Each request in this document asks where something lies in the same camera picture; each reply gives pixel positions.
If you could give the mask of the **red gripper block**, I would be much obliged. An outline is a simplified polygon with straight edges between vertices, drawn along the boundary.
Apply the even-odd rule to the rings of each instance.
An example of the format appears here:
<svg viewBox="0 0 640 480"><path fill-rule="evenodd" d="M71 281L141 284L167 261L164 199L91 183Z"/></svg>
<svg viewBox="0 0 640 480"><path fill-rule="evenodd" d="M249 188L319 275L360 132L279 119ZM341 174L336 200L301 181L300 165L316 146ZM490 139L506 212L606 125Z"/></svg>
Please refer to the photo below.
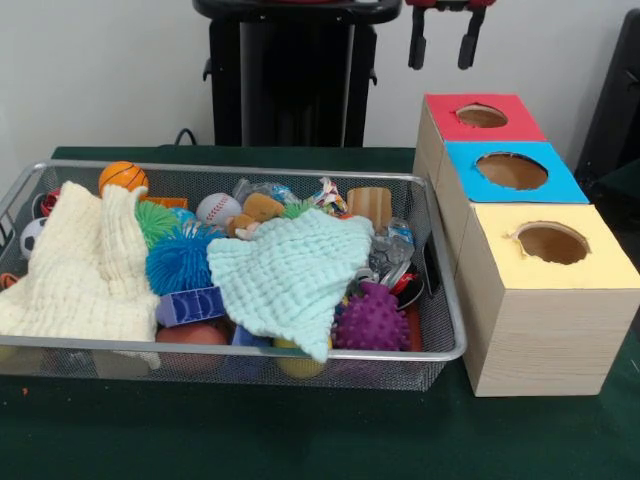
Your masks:
<svg viewBox="0 0 640 480"><path fill-rule="evenodd" d="M495 0L405 0L406 5L413 7L408 66L411 69L423 68L427 45L424 36L427 9L470 10L472 15L467 32L462 37L458 68L471 68L474 64L479 34L483 25L483 8L490 7L494 3Z"/></svg>

